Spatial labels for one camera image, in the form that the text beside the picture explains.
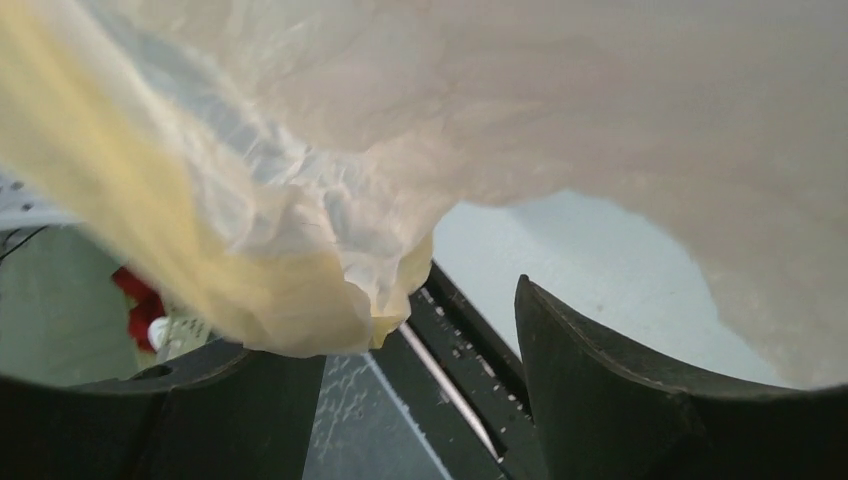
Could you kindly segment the translucent yellowish trash bag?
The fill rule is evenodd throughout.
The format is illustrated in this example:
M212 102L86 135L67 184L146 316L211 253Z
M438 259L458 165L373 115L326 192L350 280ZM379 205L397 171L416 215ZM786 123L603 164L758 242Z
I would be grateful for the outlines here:
M224 337L382 345L457 203L644 216L847 379L843 1L5 1L1 165Z

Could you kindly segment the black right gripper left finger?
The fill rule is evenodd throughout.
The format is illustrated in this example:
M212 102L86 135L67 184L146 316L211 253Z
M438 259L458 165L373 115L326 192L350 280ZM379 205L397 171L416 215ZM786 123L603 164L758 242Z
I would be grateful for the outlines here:
M127 380L1 380L5 479L298 479L325 360L209 343Z

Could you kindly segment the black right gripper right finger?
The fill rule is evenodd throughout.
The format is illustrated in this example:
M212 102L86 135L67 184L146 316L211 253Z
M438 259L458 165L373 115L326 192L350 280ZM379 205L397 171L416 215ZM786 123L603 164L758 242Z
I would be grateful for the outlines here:
M843 479L847 389L711 372L578 313L527 277L515 316L553 479Z

